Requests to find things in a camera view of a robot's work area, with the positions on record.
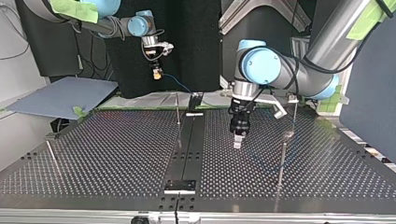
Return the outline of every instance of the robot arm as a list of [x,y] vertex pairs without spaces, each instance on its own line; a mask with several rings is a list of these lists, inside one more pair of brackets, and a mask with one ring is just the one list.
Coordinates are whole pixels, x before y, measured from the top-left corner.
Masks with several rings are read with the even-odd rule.
[[112,16],[119,10],[120,0],[84,0],[84,2],[96,4],[99,12],[97,23],[77,21],[68,16],[54,13],[50,0],[24,0],[26,6],[37,16],[47,21],[78,24],[80,28],[96,32],[104,38],[124,38],[131,35],[140,37],[142,53],[149,61],[154,79],[160,79],[163,76],[161,57],[169,55],[174,46],[167,42],[160,42],[159,35],[163,33],[163,30],[156,29],[154,17],[150,10],[136,12],[132,18],[118,19]]
[[[370,0],[342,1],[323,26],[302,61],[282,55],[266,46],[264,41],[242,40],[237,51],[230,131],[234,147],[240,147],[248,135],[249,115],[260,95],[260,85],[271,85],[313,99],[331,97],[338,85],[340,67],[360,41],[347,35]],[[275,117],[286,111],[277,110]]]

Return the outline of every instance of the wire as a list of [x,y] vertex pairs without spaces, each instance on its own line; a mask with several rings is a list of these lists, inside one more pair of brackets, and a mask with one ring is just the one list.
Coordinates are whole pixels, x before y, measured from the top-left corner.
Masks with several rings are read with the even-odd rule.
[[9,18],[9,16],[8,16],[8,15],[6,14],[6,12],[3,10],[3,8],[10,10],[20,21],[21,21],[21,18],[20,18],[20,16],[18,15],[18,12],[17,12],[14,8],[12,8],[12,7],[10,7],[10,6],[6,5],[6,4],[0,4],[0,8],[1,8],[1,11],[3,12],[3,15],[6,17],[6,19],[8,20],[8,22],[12,25],[12,28],[13,28],[13,29],[17,32],[17,34],[18,34],[24,41],[26,41],[26,43],[27,43],[26,49],[25,49],[23,52],[18,53],[18,54],[16,54],[16,55],[9,56],[9,57],[0,58],[0,61],[18,58],[18,57],[22,56],[23,54],[25,54],[25,53],[28,51],[28,49],[30,48],[30,44],[27,42],[26,36],[18,30],[18,28],[14,25],[14,23],[11,21],[11,19]]
[[113,70],[113,71],[111,71],[111,73],[110,73],[110,76],[108,76],[108,78],[107,78],[107,81],[109,81],[109,80],[110,80],[110,78],[111,78],[111,76],[113,76],[113,74],[114,74],[114,70]]
[[111,64],[112,64],[112,63],[110,63],[110,64],[107,66],[107,69],[106,69],[106,71],[105,71],[105,76],[104,76],[103,80],[106,79],[107,73],[108,73],[108,71],[109,71],[109,69],[110,69],[110,67],[111,67]]
[[146,52],[145,52],[145,46],[144,46],[143,42],[141,44],[141,49],[142,49],[143,56],[145,56],[146,60],[148,60],[149,62],[154,62],[156,60],[159,60],[163,56],[163,52],[161,52],[161,54],[159,56],[157,56],[157,57],[155,57],[153,59],[150,59],[148,57],[148,55],[146,54]]
[[108,16],[106,18],[111,21],[111,23],[113,25],[113,30],[109,35],[101,34],[101,36],[104,38],[111,38],[117,33],[117,31],[120,31],[120,34],[121,34],[120,38],[121,38],[121,40],[124,41],[125,37],[126,37],[126,31],[124,30],[120,19],[117,17],[114,17],[114,16]]
[[95,67],[95,69],[99,70],[99,71],[105,71],[108,67],[108,55],[107,55],[107,49],[106,49],[106,45],[105,45],[105,59],[106,59],[106,66],[104,68],[100,68],[99,66],[97,66],[93,60],[93,34],[91,35],[91,48],[90,48],[90,60],[91,63],[93,65],[93,67]]
[[[191,91],[189,88],[187,88],[185,85],[183,85],[181,82],[179,82],[179,81],[177,80],[176,77],[174,77],[174,76],[172,76],[172,75],[168,75],[168,74],[163,74],[163,76],[164,76],[164,77],[171,77],[179,86],[181,86],[182,88],[184,88],[184,90],[186,90],[186,91],[189,92],[189,93],[192,93],[192,91]],[[212,104],[210,104],[210,103],[204,101],[204,99],[202,100],[202,102],[204,102],[206,105],[209,105],[209,106],[212,106],[212,107],[216,107],[215,105],[212,105]]]
[[181,82],[179,82],[176,77],[174,77],[172,75],[168,75],[168,74],[163,74],[163,76],[164,77],[171,77],[177,83],[177,85],[179,85],[182,88],[184,88],[184,90],[186,90],[187,92],[192,93],[192,91],[189,88],[187,88],[185,85],[183,85]]
[[23,54],[25,54],[27,52],[27,50],[29,49],[29,47],[30,47],[30,45],[27,44],[26,49],[23,52],[13,55],[13,56],[6,57],[6,58],[0,58],[0,60],[3,61],[3,60],[18,58],[18,57],[22,56]]
[[304,57],[304,60],[301,60],[295,56],[292,56],[296,61],[298,61],[299,63],[302,63],[303,65],[317,71],[320,73],[324,73],[324,74],[337,74],[337,73],[342,73],[345,70],[347,70],[350,65],[352,65],[356,59],[358,58],[358,56],[360,55],[361,51],[363,50],[364,45],[367,43],[367,40],[370,38],[371,34],[373,33],[373,31],[376,29],[376,27],[378,27],[380,23],[377,23],[373,29],[369,32],[369,34],[367,34],[366,37],[364,37],[363,41],[361,42],[361,44],[358,46],[358,49],[356,50],[356,54],[355,56],[352,58],[352,60],[343,68],[340,69],[336,69],[336,70],[329,70],[329,69],[325,69],[323,67],[320,67],[314,63],[312,63],[311,61],[309,61],[309,59],[307,59],[306,57]]

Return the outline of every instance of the green tape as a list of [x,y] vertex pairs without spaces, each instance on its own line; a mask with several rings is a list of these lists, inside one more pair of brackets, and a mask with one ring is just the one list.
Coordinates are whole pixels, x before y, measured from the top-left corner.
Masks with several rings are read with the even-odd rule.
[[[385,4],[389,7],[390,11],[396,10],[396,0],[384,0]],[[366,9],[363,10],[361,16],[353,25],[349,34],[346,36],[348,39],[363,40],[373,27],[379,22],[383,21],[387,14],[381,9],[375,0],[371,0]]]
[[84,118],[88,115],[88,113],[84,112],[84,110],[79,106],[73,106],[73,111],[79,118]]
[[335,93],[332,97],[320,101],[318,112],[334,113],[338,103],[340,103],[342,85],[335,88]]
[[75,0],[50,0],[50,4],[55,13],[64,14],[80,21],[98,22],[99,13],[94,3],[82,3]]

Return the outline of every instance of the perforated metal table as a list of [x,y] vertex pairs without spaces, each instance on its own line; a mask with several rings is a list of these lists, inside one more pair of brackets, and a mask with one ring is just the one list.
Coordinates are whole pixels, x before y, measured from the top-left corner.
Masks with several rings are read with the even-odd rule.
[[[224,109],[180,126],[171,110],[97,111],[0,173],[0,222],[34,217],[35,209],[42,217],[73,210],[80,218],[171,218],[177,211],[249,220],[354,214],[396,223],[396,174],[311,109],[300,108],[295,124],[255,111],[241,149],[233,148],[229,122]],[[164,194],[170,180],[195,180],[195,194]]]

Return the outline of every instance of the black curtain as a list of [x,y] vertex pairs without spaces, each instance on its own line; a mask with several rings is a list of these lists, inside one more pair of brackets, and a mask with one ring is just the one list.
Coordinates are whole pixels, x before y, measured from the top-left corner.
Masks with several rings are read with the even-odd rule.
[[[157,29],[164,29],[161,41],[175,45],[163,57],[165,74],[175,76],[191,91],[215,91],[219,88],[220,0],[139,0],[122,1],[117,17],[132,17],[136,11],[150,9]],[[153,91],[184,91],[170,77],[154,80],[138,37],[106,40],[120,91],[134,98]]]

